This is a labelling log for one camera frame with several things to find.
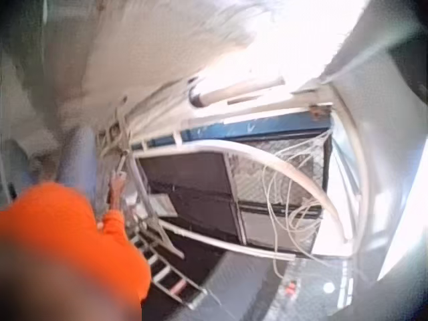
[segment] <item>ladder rung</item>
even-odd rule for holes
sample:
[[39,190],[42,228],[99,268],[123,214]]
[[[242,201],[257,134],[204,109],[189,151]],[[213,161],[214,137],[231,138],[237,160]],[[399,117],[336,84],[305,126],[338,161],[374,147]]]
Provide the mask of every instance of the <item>ladder rung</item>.
[[172,294],[175,296],[178,296],[181,291],[186,287],[187,281],[185,279],[181,279],[178,281],[175,285],[172,286],[172,288],[169,290]]
[[205,296],[207,296],[207,292],[202,291],[201,293],[199,293],[197,295],[197,297],[191,302],[188,303],[187,306],[189,307],[190,310],[194,310],[198,307],[198,305],[202,302],[203,298]]
[[150,256],[150,259],[147,260],[147,263],[150,266],[152,266],[157,260],[158,260],[158,255],[157,254],[153,254],[152,256]]
[[160,282],[171,271],[171,266],[165,266],[157,275],[153,277],[153,283]]
[[136,234],[136,235],[135,235],[135,236],[130,240],[130,242],[131,242],[132,244],[135,244],[139,239],[140,239],[140,238],[139,238],[138,234]]

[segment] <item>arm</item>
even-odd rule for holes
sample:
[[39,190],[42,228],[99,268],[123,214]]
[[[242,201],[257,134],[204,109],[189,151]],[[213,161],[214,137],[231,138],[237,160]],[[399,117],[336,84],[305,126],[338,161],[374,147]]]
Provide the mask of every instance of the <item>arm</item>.
[[110,192],[108,202],[110,210],[103,218],[103,232],[111,235],[117,242],[128,243],[128,238],[125,233],[125,220],[122,211],[120,210],[120,200],[125,187],[126,174],[114,173],[110,179]]

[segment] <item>hand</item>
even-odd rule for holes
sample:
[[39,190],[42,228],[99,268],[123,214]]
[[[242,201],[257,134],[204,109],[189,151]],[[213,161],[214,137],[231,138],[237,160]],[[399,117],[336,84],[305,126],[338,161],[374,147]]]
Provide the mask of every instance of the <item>hand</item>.
[[113,172],[110,177],[109,203],[111,209],[120,209],[120,198],[126,184],[125,172]]

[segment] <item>orange shirt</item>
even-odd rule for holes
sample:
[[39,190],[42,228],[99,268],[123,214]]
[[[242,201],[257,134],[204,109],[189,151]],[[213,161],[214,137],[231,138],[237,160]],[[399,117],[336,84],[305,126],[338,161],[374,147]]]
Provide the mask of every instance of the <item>orange shirt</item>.
[[32,187],[0,213],[0,235],[72,265],[127,302],[146,298],[150,267],[128,241],[121,212],[108,211],[98,231],[89,202],[71,188]]

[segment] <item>mesh panel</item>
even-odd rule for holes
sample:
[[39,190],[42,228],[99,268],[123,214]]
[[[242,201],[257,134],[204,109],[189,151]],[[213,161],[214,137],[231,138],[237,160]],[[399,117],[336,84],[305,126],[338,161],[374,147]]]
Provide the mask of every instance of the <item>mesh panel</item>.
[[[262,149],[270,153],[276,153],[289,146],[304,142],[306,139],[290,139],[290,140],[269,140],[263,142],[250,142],[248,145]],[[322,144],[308,150],[309,144],[302,145],[298,148],[293,148],[290,152],[281,155],[282,159],[295,156],[294,159],[289,160],[295,167],[300,167],[300,170],[313,179],[317,184],[322,186],[323,168],[324,168],[324,148]],[[230,156],[229,162],[231,164],[232,177],[237,190],[237,198],[239,201],[251,201],[258,203],[265,203],[265,193],[263,191],[262,174],[263,165],[248,160],[240,156]],[[266,169],[265,171],[265,184],[268,187],[275,171]],[[276,174],[274,182],[272,183],[270,201],[271,203],[286,202],[288,183],[290,180],[281,175]],[[301,205],[305,200],[310,199],[311,195],[299,184],[293,183],[290,191],[290,204]]]

